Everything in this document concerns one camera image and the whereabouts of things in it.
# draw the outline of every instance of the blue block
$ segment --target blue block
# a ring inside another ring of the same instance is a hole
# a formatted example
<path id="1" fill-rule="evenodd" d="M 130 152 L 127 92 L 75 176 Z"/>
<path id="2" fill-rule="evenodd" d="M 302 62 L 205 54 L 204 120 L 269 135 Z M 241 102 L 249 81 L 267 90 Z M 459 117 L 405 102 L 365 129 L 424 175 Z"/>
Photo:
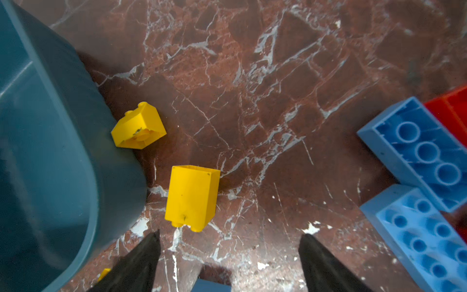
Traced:
<path id="1" fill-rule="evenodd" d="M 231 290 L 230 286 L 198 279 L 191 292 L 230 292 Z"/>
<path id="2" fill-rule="evenodd" d="M 418 188 L 392 185 L 360 209 L 425 292 L 467 291 L 467 245 Z"/>
<path id="3" fill-rule="evenodd" d="M 357 132 L 403 185 L 439 210 L 467 202 L 467 149 L 415 97 L 396 103 Z"/>

